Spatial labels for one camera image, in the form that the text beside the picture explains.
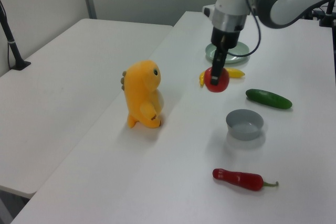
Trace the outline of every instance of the gray bowl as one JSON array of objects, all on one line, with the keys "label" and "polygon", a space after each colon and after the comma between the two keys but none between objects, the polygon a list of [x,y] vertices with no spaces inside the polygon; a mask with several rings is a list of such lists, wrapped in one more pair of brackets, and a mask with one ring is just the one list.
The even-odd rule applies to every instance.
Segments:
[{"label": "gray bowl", "polygon": [[264,119],[257,112],[241,109],[228,113],[226,124],[231,136],[246,141],[260,135]]}]

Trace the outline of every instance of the black stand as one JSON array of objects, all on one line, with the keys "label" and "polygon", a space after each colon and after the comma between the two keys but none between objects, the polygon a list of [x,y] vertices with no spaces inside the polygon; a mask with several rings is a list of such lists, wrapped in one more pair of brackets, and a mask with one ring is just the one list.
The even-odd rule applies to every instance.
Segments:
[{"label": "black stand", "polygon": [[326,15],[323,19],[320,20],[321,27],[332,27],[333,25],[333,17],[332,17],[332,10],[334,8],[335,0],[330,1],[328,3]]},{"label": "black stand", "polygon": [[9,46],[11,47],[11,50],[13,52],[14,58],[15,58],[15,66],[12,67],[12,69],[15,70],[23,70],[27,66],[30,65],[30,62],[24,61],[20,55],[19,49],[16,46],[13,34],[11,32],[11,29],[9,28],[8,22],[7,22],[7,17],[5,15],[4,10],[0,6],[0,22],[1,26],[5,32],[6,38],[8,40]]}]

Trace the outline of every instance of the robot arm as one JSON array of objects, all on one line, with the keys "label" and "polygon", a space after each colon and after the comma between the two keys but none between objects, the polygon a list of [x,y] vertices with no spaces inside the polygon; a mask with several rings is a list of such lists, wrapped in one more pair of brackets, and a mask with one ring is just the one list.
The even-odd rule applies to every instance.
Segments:
[{"label": "robot arm", "polygon": [[[297,21],[303,14],[330,0],[249,0],[259,20],[271,28],[284,28]],[[203,13],[214,26],[211,42],[217,47],[212,79],[218,84],[225,63],[227,51],[237,45],[240,31],[244,28],[250,12],[246,0],[217,0],[214,6],[205,6]]]}]

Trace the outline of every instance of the plush dinosaur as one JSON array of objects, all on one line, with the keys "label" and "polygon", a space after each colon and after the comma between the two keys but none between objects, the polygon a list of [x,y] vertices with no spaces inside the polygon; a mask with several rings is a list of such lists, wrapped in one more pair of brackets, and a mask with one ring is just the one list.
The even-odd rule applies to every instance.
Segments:
[{"label": "plush dinosaur", "polygon": [[127,124],[133,128],[137,122],[149,128],[161,125],[161,105],[157,87],[161,81],[158,66],[151,60],[139,61],[123,72],[121,78],[127,107]]}]

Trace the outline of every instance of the green plate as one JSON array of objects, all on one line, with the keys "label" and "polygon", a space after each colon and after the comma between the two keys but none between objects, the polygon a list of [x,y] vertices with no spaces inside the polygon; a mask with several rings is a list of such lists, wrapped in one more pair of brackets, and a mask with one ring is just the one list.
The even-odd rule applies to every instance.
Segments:
[{"label": "green plate", "polygon": [[[216,51],[216,46],[213,45],[213,44],[209,44],[205,48],[205,57],[210,62],[212,62],[213,59],[214,59],[215,51]],[[235,48],[230,49],[229,52],[231,52],[235,55],[245,55],[245,54],[248,54],[250,52],[250,50],[249,50],[248,46],[246,46],[244,43],[238,42],[237,46]],[[236,56],[227,55],[225,63],[226,64],[238,63],[238,62],[242,62],[242,61],[247,61],[249,58],[250,58],[250,56],[236,57]]]}]

